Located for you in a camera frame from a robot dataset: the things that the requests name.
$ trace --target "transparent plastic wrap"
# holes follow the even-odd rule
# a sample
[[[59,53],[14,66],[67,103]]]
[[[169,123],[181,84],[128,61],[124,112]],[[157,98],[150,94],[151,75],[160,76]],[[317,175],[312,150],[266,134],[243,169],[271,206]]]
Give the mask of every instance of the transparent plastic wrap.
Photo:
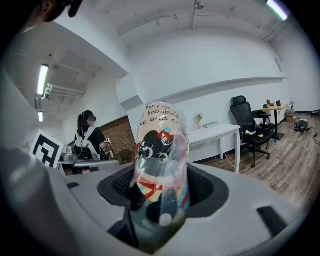
[[[191,203],[185,119],[166,102],[148,105],[137,142],[130,212],[139,248],[154,253],[183,225]]]

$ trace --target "flower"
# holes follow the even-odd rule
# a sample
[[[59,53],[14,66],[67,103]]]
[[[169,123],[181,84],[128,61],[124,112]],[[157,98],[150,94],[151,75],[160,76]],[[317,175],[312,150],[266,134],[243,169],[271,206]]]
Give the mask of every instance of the flower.
[[[202,118],[204,118],[204,115],[202,113],[196,114],[196,119],[198,120],[198,122],[200,122]]]

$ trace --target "cartoon eye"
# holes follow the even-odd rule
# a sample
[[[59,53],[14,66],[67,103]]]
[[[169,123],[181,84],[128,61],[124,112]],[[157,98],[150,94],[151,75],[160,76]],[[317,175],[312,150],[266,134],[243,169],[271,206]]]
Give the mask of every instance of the cartoon eye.
[[[168,161],[169,156],[166,153],[161,153],[159,155],[158,159],[159,159],[160,164],[164,164],[164,163],[166,163]]]
[[[147,146],[143,151],[143,155],[145,158],[151,158],[154,155],[154,151],[152,150],[151,147]]]

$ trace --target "black t-shirt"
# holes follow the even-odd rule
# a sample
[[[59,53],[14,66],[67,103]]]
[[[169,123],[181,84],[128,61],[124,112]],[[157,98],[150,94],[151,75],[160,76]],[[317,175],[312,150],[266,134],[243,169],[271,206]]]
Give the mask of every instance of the black t-shirt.
[[[89,129],[90,126],[85,126],[83,127],[83,136],[82,139],[85,139],[85,136],[87,134],[87,131]],[[100,128],[95,128],[94,131],[91,133],[90,137],[88,138],[88,141],[90,141],[95,149],[95,151],[100,154],[101,153],[101,149],[99,147],[99,145],[104,142],[106,140],[104,134],[102,133],[102,131],[100,130]]]

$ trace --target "white desk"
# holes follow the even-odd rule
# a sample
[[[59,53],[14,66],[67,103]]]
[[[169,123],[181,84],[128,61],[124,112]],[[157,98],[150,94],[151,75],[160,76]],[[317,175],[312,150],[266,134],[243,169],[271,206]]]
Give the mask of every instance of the white desk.
[[[235,140],[235,172],[239,173],[239,166],[240,166],[240,133],[239,133],[240,126],[220,123],[216,126],[209,127],[209,128],[202,128],[200,130],[191,131],[189,133],[189,144],[201,144],[208,140],[218,140],[220,143],[220,158],[224,159],[224,145],[222,142],[222,138],[225,136],[229,136],[232,134],[236,134]]]

